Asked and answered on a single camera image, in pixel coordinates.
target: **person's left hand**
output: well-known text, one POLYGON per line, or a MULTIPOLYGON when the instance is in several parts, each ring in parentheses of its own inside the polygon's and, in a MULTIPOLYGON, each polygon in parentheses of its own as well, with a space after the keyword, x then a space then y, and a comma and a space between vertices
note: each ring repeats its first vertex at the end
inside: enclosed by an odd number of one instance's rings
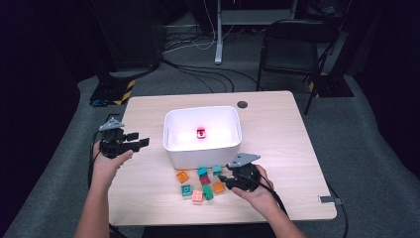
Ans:
POLYGON ((109 159, 99 151, 99 142, 97 142, 93 147, 92 156, 93 158, 96 157, 96 159, 94 159, 93 164, 91 187, 95 186, 108 189, 117 174, 117 170, 132 158, 133 151, 128 151, 114 159, 109 159))

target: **chair seat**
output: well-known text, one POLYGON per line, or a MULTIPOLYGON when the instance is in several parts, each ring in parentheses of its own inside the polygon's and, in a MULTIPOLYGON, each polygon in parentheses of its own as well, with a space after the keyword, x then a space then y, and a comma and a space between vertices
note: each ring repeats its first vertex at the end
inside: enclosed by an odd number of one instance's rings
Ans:
POLYGON ((270 39, 264 50, 262 68, 266 71, 310 74, 319 70, 316 44, 270 39))

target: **white plastic container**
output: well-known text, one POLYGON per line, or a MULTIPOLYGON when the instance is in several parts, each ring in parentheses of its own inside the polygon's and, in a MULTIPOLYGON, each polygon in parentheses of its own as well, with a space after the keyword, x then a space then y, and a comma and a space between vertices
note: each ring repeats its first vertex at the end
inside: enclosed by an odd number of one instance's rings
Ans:
POLYGON ((177 170, 225 166, 242 142, 238 112, 231 106, 169 111, 164 118, 163 146, 177 170))

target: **wooden table top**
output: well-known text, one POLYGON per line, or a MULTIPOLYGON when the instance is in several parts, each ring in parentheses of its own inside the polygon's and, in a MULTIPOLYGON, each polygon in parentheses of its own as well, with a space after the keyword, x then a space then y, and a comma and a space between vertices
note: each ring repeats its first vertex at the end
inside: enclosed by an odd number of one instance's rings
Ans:
MULTIPOLYGON (((265 222, 247 201, 230 190, 196 204, 181 195, 181 183, 162 144, 164 117, 174 109, 233 106, 237 109, 243 140, 240 152, 261 155, 263 166, 292 220, 328 220, 337 215, 306 128, 288 91, 236 92, 145 96, 130 99, 122 122, 124 133, 139 132, 150 144, 125 163, 109 190, 113 225, 182 225, 265 222), (248 107, 241 109, 238 102, 248 107)), ((185 182, 201 189, 196 170, 186 171, 185 182)), ((212 183, 218 181, 208 170, 212 183)), ((223 175, 230 172, 223 168, 223 175)))

